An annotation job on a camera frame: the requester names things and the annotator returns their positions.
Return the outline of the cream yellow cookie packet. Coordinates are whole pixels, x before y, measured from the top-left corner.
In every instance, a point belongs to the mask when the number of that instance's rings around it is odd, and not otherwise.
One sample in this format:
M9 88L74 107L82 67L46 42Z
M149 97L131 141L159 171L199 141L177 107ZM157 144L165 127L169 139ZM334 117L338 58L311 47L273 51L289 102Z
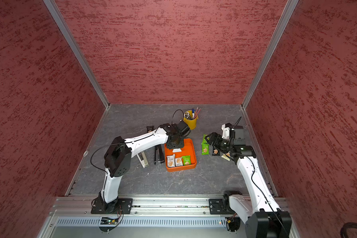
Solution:
M226 154L223 154L221 157L227 161L230 161L230 158Z

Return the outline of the black cookie packet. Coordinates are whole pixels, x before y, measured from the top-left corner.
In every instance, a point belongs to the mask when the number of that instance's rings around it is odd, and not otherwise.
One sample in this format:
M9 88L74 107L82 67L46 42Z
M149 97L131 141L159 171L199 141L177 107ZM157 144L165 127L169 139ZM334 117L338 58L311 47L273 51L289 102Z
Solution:
M220 156L220 151L215 147L213 147L212 156Z
M154 130L154 126L147 126L147 132L152 132Z

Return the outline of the orange plastic storage box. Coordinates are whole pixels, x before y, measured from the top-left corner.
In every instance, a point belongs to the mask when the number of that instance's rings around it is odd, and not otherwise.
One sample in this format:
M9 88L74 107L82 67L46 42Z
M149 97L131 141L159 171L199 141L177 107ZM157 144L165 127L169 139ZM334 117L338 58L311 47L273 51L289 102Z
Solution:
M196 168L197 159L196 159L196 153L195 153L193 141L190 138L186 138L183 141L184 141L184 148L181 149L181 152L174 153L173 150L168 149L167 145L165 144L164 153L166 157L174 154L176 158L182 156L190 156L190 164L179 166L179 167L169 167L168 161L166 160L165 165L168 172L177 172L177 171L184 171L184 170L190 170Z

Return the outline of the white cookie packet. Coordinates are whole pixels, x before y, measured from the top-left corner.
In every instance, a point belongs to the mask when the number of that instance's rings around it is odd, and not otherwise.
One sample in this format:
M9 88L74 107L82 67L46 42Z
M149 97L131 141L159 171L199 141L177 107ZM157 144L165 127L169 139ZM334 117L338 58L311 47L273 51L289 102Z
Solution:
M176 167L183 166L182 157L175 158L175 166Z
M173 155L168 155L167 156L167 159L166 159L166 162L167 162L167 167L168 168L173 168L176 166L176 161L175 161L175 154Z

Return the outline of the green cookie packet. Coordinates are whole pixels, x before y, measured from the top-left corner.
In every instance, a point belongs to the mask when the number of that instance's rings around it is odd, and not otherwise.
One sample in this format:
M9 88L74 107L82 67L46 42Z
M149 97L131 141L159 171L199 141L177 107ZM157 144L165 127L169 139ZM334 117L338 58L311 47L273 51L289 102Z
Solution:
M206 140L206 137L207 137L207 135L206 135L206 134L204 134L204 135L203 135L203 140L202 140L202 143L208 144L208 142L207 142L207 140Z
M209 155L209 144L207 143L201 144L201 155Z
M186 165L191 165L191 158L190 158L190 155L187 155L187 156L182 156L182 164L184 166Z

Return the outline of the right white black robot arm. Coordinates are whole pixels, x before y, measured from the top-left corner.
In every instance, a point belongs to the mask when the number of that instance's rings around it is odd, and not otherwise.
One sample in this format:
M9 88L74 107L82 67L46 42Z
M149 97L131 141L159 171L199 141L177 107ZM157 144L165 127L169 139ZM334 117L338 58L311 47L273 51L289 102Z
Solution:
M228 196L228 205L245 225L248 238L288 238L292 218L283 211L271 194L259 169L252 146L242 145L233 138L223 139L213 132L204 137L216 150L224 153L241 172L251 200L251 208L239 194Z

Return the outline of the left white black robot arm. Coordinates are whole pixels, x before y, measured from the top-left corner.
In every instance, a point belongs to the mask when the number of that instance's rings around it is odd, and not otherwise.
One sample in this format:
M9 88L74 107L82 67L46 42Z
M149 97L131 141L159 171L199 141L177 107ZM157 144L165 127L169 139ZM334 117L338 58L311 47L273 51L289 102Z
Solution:
M190 134L189 126L181 121L178 124L162 124L141 136L123 139L118 136L109 145L104 155L105 180L98 198L94 200L101 212L112 212L119 206L119 187L122 177L131 167L131 159L139 153L166 144L169 149L183 148L183 140Z

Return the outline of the black stapler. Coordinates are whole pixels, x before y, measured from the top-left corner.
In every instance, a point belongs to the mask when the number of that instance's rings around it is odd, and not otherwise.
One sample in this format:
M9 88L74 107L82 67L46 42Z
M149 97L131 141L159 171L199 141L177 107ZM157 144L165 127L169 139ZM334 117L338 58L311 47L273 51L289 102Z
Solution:
M154 147L154 164L156 165L157 163L165 163L165 156L161 145Z

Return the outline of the yellow pen holder bucket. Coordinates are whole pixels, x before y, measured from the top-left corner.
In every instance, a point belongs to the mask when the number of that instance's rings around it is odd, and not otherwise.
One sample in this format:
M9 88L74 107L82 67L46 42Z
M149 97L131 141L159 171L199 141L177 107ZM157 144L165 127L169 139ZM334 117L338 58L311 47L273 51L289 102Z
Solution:
M183 120L191 130L194 130L196 128L197 119L198 117L196 116L195 110L189 110L184 112Z

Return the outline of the pens in bucket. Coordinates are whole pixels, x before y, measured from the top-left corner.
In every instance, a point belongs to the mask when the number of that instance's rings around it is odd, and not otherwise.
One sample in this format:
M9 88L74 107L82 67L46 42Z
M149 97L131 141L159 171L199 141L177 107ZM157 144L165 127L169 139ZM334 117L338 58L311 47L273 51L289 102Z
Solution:
M188 110L184 113L184 118L187 120L194 120L198 118L198 113L201 111L201 108L192 108L191 110Z

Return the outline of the beige small stapler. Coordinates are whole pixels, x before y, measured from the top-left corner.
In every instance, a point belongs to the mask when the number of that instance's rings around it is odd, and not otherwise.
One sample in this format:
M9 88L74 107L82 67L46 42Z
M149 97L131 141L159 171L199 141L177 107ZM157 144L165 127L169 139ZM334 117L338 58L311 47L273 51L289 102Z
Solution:
M140 164L142 165L143 168L146 168L149 166L146 154L144 151L140 152L137 154L137 157L139 159Z

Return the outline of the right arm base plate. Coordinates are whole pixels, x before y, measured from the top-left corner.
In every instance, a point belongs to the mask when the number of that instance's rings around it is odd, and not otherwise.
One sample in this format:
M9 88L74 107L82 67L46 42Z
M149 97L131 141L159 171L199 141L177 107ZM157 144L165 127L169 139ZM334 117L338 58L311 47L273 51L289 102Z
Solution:
M209 199L209 210L211 215L233 215L239 217L250 216L252 207L244 196L234 194L223 198Z

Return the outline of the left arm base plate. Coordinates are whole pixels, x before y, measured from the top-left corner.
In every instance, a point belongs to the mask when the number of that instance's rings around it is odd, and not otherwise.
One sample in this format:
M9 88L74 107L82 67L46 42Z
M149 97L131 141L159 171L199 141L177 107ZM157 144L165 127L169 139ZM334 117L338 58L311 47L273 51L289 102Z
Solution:
M91 214L126 214L131 213L132 198L118 198L113 202L106 203L97 197L92 202Z

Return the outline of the aluminium frame rail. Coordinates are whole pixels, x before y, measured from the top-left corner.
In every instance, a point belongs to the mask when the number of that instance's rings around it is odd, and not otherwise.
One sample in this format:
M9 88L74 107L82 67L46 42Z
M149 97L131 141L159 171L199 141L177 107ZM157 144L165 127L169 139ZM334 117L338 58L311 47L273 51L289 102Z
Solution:
M120 195L122 208L114 214L92 214L96 196L77 195L58 197L48 216L74 217L206 217L220 216L222 204L243 204L252 211L249 196L232 195Z

